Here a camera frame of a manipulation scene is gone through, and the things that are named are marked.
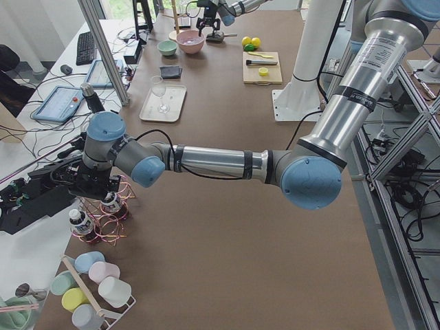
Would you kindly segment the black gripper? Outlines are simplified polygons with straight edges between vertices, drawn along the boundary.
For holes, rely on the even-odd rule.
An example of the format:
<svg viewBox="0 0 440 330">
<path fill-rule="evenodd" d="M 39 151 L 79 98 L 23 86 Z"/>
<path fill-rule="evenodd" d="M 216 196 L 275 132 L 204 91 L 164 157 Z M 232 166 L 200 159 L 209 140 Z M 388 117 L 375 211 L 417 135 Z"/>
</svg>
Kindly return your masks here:
<svg viewBox="0 0 440 330">
<path fill-rule="evenodd" d="M 209 34 L 209 39 L 218 39 L 218 32 L 220 30 L 220 19 L 217 18 L 217 6 L 207 6 L 204 8 L 203 17 L 197 19 L 196 28 L 199 36 L 202 35 L 203 29 L 211 27 L 213 31 Z"/>
<path fill-rule="evenodd" d="M 117 193 L 122 179 L 120 175 L 112 175 L 111 169 L 88 168 L 83 162 L 70 165 L 67 178 L 71 195 L 96 200 L 104 200 L 109 193 Z"/>
</svg>

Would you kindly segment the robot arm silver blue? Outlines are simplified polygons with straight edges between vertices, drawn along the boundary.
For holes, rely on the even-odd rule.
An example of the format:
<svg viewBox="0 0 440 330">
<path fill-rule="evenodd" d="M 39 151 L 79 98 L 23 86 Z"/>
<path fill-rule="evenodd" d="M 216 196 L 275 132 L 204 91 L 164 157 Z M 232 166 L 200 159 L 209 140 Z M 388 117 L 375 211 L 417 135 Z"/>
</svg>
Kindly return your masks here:
<svg viewBox="0 0 440 330">
<path fill-rule="evenodd" d="M 342 187 L 346 149 L 395 77 L 405 55 L 421 47 L 439 20 L 438 1 L 358 1 L 353 33 L 359 50 L 309 135 L 286 151 L 233 151 L 151 143 L 142 146 L 117 114 L 92 116 L 85 149 L 70 169 L 71 194 L 104 199 L 118 188 L 119 168 L 143 187 L 164 171 L 218 179 L 259 179 L 296 206 L 316 210 Z"/>
<path fill-rule="evenodd" d="M 203 8 L 203 16 L 197 19 L 196 28 L 201 36 L 204 28 L 212 28 L 212 32 L 220 30 L 221 24 L 230 26 L 235 19 L 257 9 L 265 0 L 235 1 L 228 4 L 224 0 L 196 1 L 198 8 Z"/>
</svg>

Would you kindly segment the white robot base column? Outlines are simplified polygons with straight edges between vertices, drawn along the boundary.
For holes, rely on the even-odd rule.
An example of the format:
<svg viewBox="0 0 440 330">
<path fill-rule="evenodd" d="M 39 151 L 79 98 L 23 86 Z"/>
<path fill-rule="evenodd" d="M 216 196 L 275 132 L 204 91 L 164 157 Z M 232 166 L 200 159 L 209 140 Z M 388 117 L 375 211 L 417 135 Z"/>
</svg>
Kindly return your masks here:
<svg viewBox="0 0 440 330">
<path fill-rule="evenodd" d="M 295 122 L 308 113 L 320 110 L 318 75 L 344 7 L 343 0 L 310 3 L 292 78 L 284 89 L 273 90 L 275 121 Z"/>
</svg>

